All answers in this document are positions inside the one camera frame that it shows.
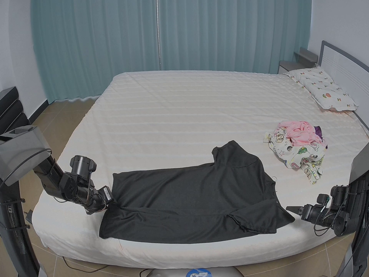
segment gray headboard frame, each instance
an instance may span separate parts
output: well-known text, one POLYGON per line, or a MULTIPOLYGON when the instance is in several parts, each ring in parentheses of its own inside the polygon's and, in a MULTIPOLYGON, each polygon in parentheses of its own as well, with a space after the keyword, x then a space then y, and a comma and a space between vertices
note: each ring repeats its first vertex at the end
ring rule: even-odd
MULTIPOLYGON (((336 52, 342 54, 344 57, 348 58, 349 60, 351 60, 352 62, 354 62, 355 64, 357 64, 358 66, 362 67, 364 70, 366 70, 367 72, 369 72, 369 67, 364 64, 362 61, 359 61, 357 58, 353 57, 351 54, 348 54, 346 51, 343 51, 342 49, 338 48, 337 46, 334 46, 333 44, 330 44, 326 41, 322 41, 322 45, 320 48, 320 55, 319 55, 319 62, 318 64, 321 66, 322 64, 322 59, 323 59, 323 52, 324 52, 324 47, 327 46, 330 49, 335 50, 336 52)), ((358 117, 358 119, 360 120, 360 122, 369 130, 369 127, 367 124, 365 124, 365 122, 357 115, 357 113, 354 111, 354 114, 358 117)))

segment black t-shirt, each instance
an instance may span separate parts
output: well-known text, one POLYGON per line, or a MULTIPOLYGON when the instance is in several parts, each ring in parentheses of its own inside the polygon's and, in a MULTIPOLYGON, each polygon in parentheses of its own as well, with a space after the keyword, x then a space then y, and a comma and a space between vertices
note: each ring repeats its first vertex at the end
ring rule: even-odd
POLYGON ((113 174, 101 238, 205 243, 276 233, 294 221, 279 204, 260 159, 235 141, 212 151, 214 163, 113 174))

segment floor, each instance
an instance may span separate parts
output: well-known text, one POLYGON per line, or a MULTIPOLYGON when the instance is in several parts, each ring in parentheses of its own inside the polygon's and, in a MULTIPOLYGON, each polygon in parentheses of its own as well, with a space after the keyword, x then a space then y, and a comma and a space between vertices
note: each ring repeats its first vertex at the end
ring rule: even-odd
MULTIPOLYGON (((59 158, 72 132, 94 102, 95 100, 93 99, 87 99, 85 101, 76 100, 74 102, 54 102, 33 123, 40 127, 56 159, 59 158)), ((23 210, 28 211, 29 209, 34 209, 43 190, 39 178, 33 172, 28 173, 20 181, 20 189, 22 198, 26 200, 23 204, 23 210)), ((92 274, 72 270, 65 265, 61 256, 56 255, 51 249, 45 248, 42 245, 40 238, 33 228, 28 230, 28 233, 35 254, 44 265, 48 277, 138 277, 141 271, 140 268, 118 266, 109 266, 102 271, 92 274)), ((346 249, 352 239, 353 235, 333 238, 318 247, 294 256, 266 263, 238 266, 238 269, 244 276, 253 277, 319 277, 321 275, 333 277, 337 273, 346 249)), ((67 259, 67 261, 70 266, 85 271, 95 270, 103 266, 101 264, 72 259, 67 259)), ((1 238, 0 268, 2 270, 0 275, 3 277, 17 276, 1 238)), ((364 276, 369 277, 369 272, 365 272, 364 276)))

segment pillow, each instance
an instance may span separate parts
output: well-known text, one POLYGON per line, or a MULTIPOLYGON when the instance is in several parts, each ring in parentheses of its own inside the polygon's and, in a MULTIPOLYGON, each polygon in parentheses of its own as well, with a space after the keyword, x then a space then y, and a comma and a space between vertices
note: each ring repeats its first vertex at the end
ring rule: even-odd
POLYGON ((335 84, 321 67, 292 70, 285 74, 306 88, 324 109, 355 111, 357 108, 348 93, 335 84))

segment teal curtain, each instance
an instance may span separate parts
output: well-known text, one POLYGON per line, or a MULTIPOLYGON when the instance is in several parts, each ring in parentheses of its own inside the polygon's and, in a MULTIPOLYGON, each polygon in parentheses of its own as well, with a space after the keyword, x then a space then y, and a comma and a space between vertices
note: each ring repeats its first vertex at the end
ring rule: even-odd
POLYGON ((101 94, 127 71, 159 69, 156 0, 31 0, 49 102, 101 94))
POLYGON ((311 0, 158 0, 163 70, 277 73, 307 48, 311 0))

